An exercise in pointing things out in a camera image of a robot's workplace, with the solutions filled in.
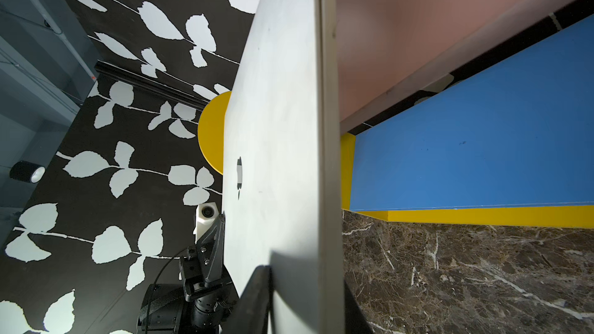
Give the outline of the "yellow shelf with blue board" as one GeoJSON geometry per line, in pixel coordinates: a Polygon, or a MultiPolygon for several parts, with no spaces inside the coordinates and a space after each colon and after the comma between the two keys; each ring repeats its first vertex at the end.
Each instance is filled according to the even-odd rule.
{"type": "Polygon", "coordinates": [[[593,226],[593,20],[348,129],[572,0],[336,0],[341,210],[593,226]]]}

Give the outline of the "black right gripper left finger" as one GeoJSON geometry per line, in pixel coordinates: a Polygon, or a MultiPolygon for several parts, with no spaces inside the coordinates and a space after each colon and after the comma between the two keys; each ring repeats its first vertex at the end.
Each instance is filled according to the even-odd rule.
{"type": "Polygon", "coordinates": [[[260,265],[252,273],[222,333],[266,334],[269,331],[272,296],[272,268],[260,265]]]}

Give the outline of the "silver laptop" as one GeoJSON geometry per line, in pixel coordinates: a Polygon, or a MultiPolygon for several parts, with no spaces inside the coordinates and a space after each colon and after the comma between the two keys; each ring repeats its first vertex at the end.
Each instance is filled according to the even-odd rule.
{"type": "Polygon", "coordinates": [[[271,333],[345,331],[336,0],[260,0],[224,123],[224,264],[271,333]]]}

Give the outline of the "black ceiling spotlight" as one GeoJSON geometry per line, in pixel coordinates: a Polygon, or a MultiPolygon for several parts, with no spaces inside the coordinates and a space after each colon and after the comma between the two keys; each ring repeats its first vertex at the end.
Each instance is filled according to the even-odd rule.
{"type": "Polygon", "coordinates": [[[43,178],[46,168],[27,161],[17,162],[9,172],[9,178],[20,182],[38,183],[43,178]]]}

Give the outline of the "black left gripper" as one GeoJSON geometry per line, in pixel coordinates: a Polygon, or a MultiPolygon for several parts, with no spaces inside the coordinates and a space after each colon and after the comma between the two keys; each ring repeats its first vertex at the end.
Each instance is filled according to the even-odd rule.
{"type": "Polygon", "coordinates": [[[217,302],[236,302],[238,293],[224,266],[225,217],[218,215],[197,222],[194,245],[180,259],[184,298],[196,302],[211,297],[217,302]]]}

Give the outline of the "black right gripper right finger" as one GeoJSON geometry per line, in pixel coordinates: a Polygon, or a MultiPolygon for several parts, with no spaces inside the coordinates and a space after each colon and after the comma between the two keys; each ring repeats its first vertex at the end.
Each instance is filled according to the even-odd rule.
{"type": "Polygon", "coordinates": [[[345,333],[373,334],[360,306],[357,304],[347,282],[344,282],[345,333]]]}

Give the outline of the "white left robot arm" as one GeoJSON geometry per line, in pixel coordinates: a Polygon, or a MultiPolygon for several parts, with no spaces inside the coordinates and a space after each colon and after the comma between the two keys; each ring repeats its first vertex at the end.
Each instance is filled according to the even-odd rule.
{"type": "Polygon", "coordinates": [[[148,287],[138,333],[218,333],[238,299],[224,266],[225,217],[170,258],[148,287]]]}

